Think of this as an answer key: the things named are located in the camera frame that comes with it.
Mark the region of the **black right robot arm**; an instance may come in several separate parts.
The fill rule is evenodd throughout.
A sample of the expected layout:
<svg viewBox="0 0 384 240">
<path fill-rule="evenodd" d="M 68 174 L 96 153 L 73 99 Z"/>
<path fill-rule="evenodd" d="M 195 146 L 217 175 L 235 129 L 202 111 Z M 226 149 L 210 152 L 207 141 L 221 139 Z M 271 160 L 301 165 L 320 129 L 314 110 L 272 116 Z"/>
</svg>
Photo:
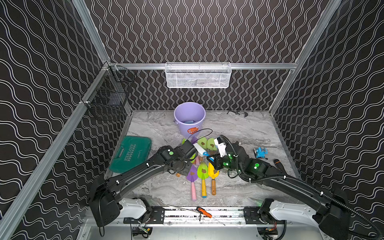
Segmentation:
<svg viewBox="0 0 384 240">
<path fill-rule="evenodd" d="M 383 238 L 383 231 L 354 210 L 342 190 L 317 188 L 288 175 L 278 160 L 273 165 L 265 161 L 266 149 L 255 149 L 254 158 L 250 158 L 239 142 L 216 142 L 215 145 L 216 152 L 203 153 L 203 156 L 216 171 L 234 171 L 245 182 L 279 190 L 301 202 L 285 207 L 273 199 L 264 200 L 258 213 L 262 222 L 303 220 L 335 240 L 346 240 L 349 236 L 365 240 Z"/>
</svg>

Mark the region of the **white blue brush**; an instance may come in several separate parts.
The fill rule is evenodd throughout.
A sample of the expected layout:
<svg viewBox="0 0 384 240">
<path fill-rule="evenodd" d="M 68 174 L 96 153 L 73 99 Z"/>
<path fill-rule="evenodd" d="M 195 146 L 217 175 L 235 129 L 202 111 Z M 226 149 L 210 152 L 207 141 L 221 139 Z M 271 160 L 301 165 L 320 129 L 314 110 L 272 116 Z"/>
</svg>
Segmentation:
<svg viewBox="0 0 384 240">
<path fill-rule="evenodd" d="M 198 151 L 199 155 L 201 156 L 209 156 L 210 154 L 205 150 L 203 149 L 198 143 L 195 143 L 194 144 L 194 147 L 196 148 L 196 150 Z"/>
</svg>

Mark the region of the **lime front trowel wooden handle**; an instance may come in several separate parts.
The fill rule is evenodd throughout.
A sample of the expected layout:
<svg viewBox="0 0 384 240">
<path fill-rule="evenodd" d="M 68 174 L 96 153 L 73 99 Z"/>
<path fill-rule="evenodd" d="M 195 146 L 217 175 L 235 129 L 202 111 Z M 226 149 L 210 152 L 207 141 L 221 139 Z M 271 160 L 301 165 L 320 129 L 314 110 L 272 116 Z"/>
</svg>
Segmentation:
<svg viewBox="0 0 384 240">
<path fill-rule="evenodd" d="M 180 176 L 187 176 L 189 171 L 192 168 L 193 162 L 195 161 L 195 158 L 197 157 L 197 154 L 194 153 L 189 159 L 187 160 L 179 160 L 177 161 L 175 165 L 175 172 L 178 177 Z"/>
</svg>

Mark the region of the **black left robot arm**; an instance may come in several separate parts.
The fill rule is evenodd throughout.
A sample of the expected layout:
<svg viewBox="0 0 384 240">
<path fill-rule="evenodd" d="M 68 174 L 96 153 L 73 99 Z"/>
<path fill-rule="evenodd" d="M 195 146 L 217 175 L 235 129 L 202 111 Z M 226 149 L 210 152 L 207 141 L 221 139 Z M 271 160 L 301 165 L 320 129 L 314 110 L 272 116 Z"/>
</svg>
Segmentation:
<svg viewBox="0 0 384 240">
<path fill-rule="evenodd" d="M 163 146 L 144 163 L 123 174 L 109 179 L 96 178 L 88 201 L 97 226 L 103 228 L 117 219 L 123 209 L 120 201 L 149 179 L 168 171 L 187 176 L 192 167 L 190 158 L 197 152 L 190 141 L 175 148 Z"/>
</svg>

